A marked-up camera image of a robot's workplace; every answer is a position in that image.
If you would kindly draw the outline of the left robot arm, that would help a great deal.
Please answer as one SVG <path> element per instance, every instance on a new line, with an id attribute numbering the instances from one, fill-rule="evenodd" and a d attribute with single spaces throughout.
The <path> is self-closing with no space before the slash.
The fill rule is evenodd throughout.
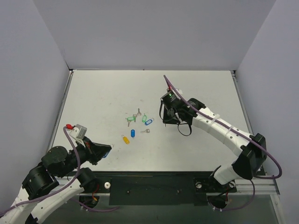
<path id="1" fill-rule="evenodd" d="M 75 149 L 56 146 L 42 157 L 21 184 L 12 209 L 0 215 L 2 224 L 41 224 L 76 194 L 96 190 L 99 182 L 84 162 L 96 165 L 111 151 L 110 145 L 85 137 Z"/>

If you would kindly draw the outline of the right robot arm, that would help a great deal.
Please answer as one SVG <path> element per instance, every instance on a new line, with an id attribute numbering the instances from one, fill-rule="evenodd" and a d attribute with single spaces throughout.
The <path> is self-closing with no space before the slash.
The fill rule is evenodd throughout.
<path id="1" fill-rule="evenodd" d="M 160 118 L 164 124 L 182 125 L 199 128 L 228 147 L 237 159 L 217 167 L 209 178 L 209 187 L 214 191 L 221 190 L 225 184 L 236 178 L 251 180 L 267 158 L 259 148 L 265 146 L 265 138 L 243 132 L 213 113 L 202 102 L 195 98 L 184 102 L 168 91 L 160 99 Z"/>

